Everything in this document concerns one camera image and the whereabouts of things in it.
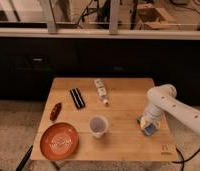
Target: red object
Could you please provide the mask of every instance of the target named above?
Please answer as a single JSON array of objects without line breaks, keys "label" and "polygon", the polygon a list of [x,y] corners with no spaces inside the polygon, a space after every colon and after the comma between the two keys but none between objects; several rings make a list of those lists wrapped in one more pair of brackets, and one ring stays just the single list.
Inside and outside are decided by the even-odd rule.
[{"label": "red object", "polygon": [[68,123],[50,126],[42,135],[40,150],[51,161],[62,160],[74,152],[79,141],[75,128]]}]

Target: wooden table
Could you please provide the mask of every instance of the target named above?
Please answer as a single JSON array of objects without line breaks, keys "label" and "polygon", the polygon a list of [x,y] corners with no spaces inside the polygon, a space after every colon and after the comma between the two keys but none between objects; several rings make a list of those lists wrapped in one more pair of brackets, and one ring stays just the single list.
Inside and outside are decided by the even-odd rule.
[{"label": "wooden table", "polygon": [[[62,102],[63,109],[56,122],[72,124],[79,134],[77,150],[66,160],[98,161],[173,161],[177,159],[173,138],[165,119],[161,129],[147,137],[137,124],[137,117],[147,105],[146,92],[154,86],[150,78],[102,78],[109,96],[109,106],[100,101],[94,85],[95,78],[55,78],[34,141],[32,160],[46,160],[40,151],[40,139],[53,123],[50,113]],[[86,107],[77,110],[69,90],[79,88]],[[89,130],[89,119],[104,115],[109,132],[95,139]]]}]

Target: white container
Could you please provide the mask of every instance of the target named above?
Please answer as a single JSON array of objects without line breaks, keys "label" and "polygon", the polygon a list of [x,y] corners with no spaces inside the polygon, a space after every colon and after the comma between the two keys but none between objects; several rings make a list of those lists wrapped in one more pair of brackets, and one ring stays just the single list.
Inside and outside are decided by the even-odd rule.
[{"label": "white container", "polygon": [[104,116],[94,116],[89,120],[89,129],[95,138],[101,138],[108,131],[108,120]]}]

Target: floor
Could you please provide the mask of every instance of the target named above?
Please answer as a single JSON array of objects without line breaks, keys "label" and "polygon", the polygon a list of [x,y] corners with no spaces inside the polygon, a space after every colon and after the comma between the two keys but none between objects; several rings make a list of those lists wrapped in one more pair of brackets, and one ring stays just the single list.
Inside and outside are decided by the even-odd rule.
[{"label": "floor", "polygon": [[[13,171],[32,145],[44,102],[0,100],[0,169]],[[200,137],[172,116],[166,115],[176,146],[188,158],[200,146]],[[46,161],[28,161],[25,171],[54,171]],[[66,162],[63,171],[178,171],[171,162]],[[185,165],[186,171],[200,171],[200,153]]]}]

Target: metal frame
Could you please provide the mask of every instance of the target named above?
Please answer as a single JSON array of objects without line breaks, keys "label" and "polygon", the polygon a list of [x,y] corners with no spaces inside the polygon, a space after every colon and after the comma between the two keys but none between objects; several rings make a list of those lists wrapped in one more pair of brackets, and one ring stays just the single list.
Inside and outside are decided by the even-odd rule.
[{"label": "metal frame", "polygon": [[111,0],[109,22],[109,34],[111,35],[118,34],[119,5],[120,0]]},{"label": "metal frame", "polygon": [[41,6],[43,8],[43,14],[47,23],[48,33],[57,33],[56,22],[54,19],[54,14],[52,10],[52,4],[50,0],[40,0]]}]

